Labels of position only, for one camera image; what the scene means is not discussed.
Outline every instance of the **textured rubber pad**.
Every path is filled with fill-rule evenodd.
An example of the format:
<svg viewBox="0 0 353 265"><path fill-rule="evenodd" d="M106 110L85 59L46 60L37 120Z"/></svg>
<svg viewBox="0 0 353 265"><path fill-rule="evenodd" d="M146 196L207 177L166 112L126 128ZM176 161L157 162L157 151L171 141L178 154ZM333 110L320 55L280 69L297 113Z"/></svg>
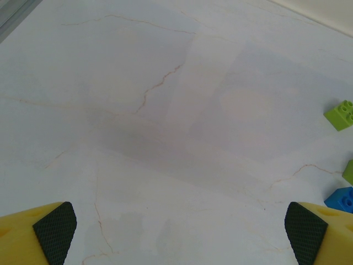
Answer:
<svg viewBox="0 0 353 265"><path fill-rule="evenodd" d="M285 228L299 265L313 265L328 224L314 213L292 202Z"/></svg>
<svg viewBox="0 0 353 265"><path fill-rule="evenodd" d="M49 265L63 265L77 226L72 204L65 202L33 225Z"/></svg>

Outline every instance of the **marble floor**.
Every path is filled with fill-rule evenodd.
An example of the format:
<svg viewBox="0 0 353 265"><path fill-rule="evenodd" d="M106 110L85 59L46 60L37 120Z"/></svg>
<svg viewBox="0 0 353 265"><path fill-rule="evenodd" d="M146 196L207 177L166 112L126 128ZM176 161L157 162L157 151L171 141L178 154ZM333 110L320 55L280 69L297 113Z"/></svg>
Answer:
<svg viewBox="0 0 353 265"><path fill-rule="evenodd" d="M297 264L348 183L353 40L262 0L43 0L0 44L0 215L72 202L66 263Z"/></svg>

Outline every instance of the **green lego brick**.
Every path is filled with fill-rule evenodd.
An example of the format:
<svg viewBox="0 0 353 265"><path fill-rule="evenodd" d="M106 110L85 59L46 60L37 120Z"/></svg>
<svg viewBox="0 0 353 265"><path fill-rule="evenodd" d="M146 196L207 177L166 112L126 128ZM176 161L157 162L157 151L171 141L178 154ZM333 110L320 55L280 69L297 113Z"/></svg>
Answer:
<svg viewBox="0 0 353 265"><path fill-rule="evenodd" d="M353 160L350 160L344 170L342 177L353 185Z"/></svg>
<svg viewBox="0 0 353 265"><path fill-rule="evenodd" d="M353 103L345 100L332 110L326 112L324 116L337 131L346 129L353 125Z"/></svg>

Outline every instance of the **lego brick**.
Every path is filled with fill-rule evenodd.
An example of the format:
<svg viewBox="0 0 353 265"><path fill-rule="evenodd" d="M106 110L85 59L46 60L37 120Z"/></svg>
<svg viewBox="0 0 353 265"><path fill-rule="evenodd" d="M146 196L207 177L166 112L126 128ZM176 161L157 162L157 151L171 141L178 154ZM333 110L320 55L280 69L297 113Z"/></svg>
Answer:
<svg viewBox="0 0 353 265"><path fill-rule="evenodd" d="M350 160L344 170L342 177L353 185L353 160Z"/></svg>
<svg viewBox="0 0 353 265"><path fill-rule="evenodd" d="M353 103L345 100L335 108L324 113L324 116L337 131L346 129L353 125Z"/></svg>
<svg viewBox="0 0 353 265"><path fill-rule="evenodd" d="M335 190L335 192L325 200L325 204L332 209L353 213L353 187Z"/></svg>
<svg viewBox="0 0 353 265"><path fill-rule="evenodd" d="M292 202L285 229L299 265L352 264L353 214Z"/></svg>
<svg viewBox="0 0 353 265"><path fill-rule="evenodd" d="M68 202L1 217L0 264L63 265L76 224Z"/></svg>

